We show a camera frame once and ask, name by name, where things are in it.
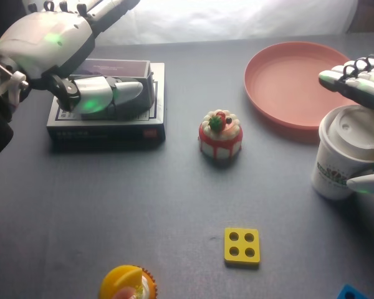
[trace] white backdrop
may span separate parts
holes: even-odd
[[[341,34],[356,7],[357,0],[141,0],[97,45]]]

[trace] round plate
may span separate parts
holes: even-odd
[[[349,59],[324,45],[286,42],[256,54],[245,70],[245,89],[266,117],[289,128],[318,130],[334,108],[354,102],[319,84],[319,73]]]

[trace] table surface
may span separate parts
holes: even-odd
[[[0,299],[96,298],[122,264],[149,269],[161,299],[332,299],[346,283],[374,298],[374,196],[321,199],[310,185],[317,146],[274,134],[246,98],[249,59],[288,40],[374,52],[374,34],[95,49],[165,63],[167,139],[154,150],[53,151],[52,97],[33,91],[0,154]],[[227,169],[197,144],[202,117],[222,107],[244,128]],[[225,266],[225,227],[259,230],[258,269]]]

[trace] robotic hand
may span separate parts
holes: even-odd
[[[93,51],[95,38],[139,0],[94,2],[89,11],[78,4],[78,14],[68,12],[66,2],[60,12],[52,1],[44,3],[44,12],[30,4],[32,13],[0,38],[0,114],[6,121],[31,88],[52,92],[63,110],[80,114],[98,112],[113,100],[127,101],[142,91],[139,82],[97,75],[67,79]]]
[[[326,89],[374,110],[374,54],[321,72],[319,82]],[[374,173],[350,178],[347,186],[354,191],[374,193]]]

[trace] blue block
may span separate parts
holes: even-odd
[[[359,293],[350,285],[345,285],[338,295],[337,299],[368,299],[365,295]]]

